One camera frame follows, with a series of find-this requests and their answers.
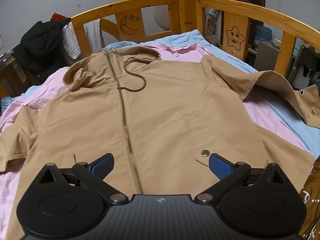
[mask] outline zipper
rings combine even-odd
[[[131,164],[131,168],[132,168],[132,173],[133,173],[133,177],[134,177],[136,190],[139,194],[142,195],[142,194],[144,194],[144,191],[143,191],[142,182],[141,182],[141,178],[140,178],[139,171],[138,171],[136,157],[134,156],[132,143],[131,143],[131,139],[130,139],[129,129],[128,129],[128,125],[127,125],[127,118],[125,115],[125,107],[124,107],[124,100],[123,100],[123,96],[122,96],[122,91],[119,89],[120,88],[119,81],[116,77],[115,70],[113,69],[113,66],[111,64],[109,53],[107,54],[107,58],[108,58],[108,62],[109,62],[113,77],[116,81],[117,89],[118,89],[119,95],[120,95],[124,136],[127,140],[128,155],[129,155],[129,160],[130,160],[130,164]]]

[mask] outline metal screw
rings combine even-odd
[[[199,194],[197,198],[202,202],[209,202],[213,199],[213,197],[208,193]]]
[[[210,155],[210,152],[209,152],[208,150],[203,150],[203,151],[201,152],[201,155],[202,155],[203,157],[208,157],[208,156]]]
[[[126,200],[126,196],[121,194],[121,193],[116,193],[116,194],[113,194],[110,196],[110,199],[113,201],[113,202],[121,202],[121,201],[124,201]]]

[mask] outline white towel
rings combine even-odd
[[[84,24],[84,31],[88,37],[90,49],[92,52],[102,49],[100,19]],[[72,22],[62,28],[63,47],[72,59],[81,55],[81,50],[73,30]]]

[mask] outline wooden bed frame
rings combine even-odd
[[[170,30],[145,35],[141,8],[158,5],[168,5]],[[71,21],[82,55],[87,57],[92,52],[84,32],[85,23],[101,19],[102,31],[119,41],[139,43],[194,29],[198,29],[203,35],[205,8],[224,11],[222,49],[240,60],[244,60],[247,55],[251,18],[282,29],[281,47],[274,69],[282,76],[287,73],[296,38],[320,50],[320,32],[316,29],[280,12],[234,0],[125,0],[80,13],[73,16]],[[104,19],[113,14],[116,16],[116,23]]]

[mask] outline beige hooded jacket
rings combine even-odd
[[[72,91],[40,111],[21,109],[0,136],[1,171],[9,160],[26,158],[6,239],[23,236],[15,210],[44,164],[66,168],[107,152],[115,168],[105,181],[129,197],[195,196],[216,183],[204,149],[255,168],[278,163],[296,189],[302,188],[314,158],[254,124],[242,100],[254,85],[275,90],[319,128],[316,86],[300,95],[273,71],[244,73],[214,56],[201,63],[158,59],[144,47],[92,54],[65,74]]]

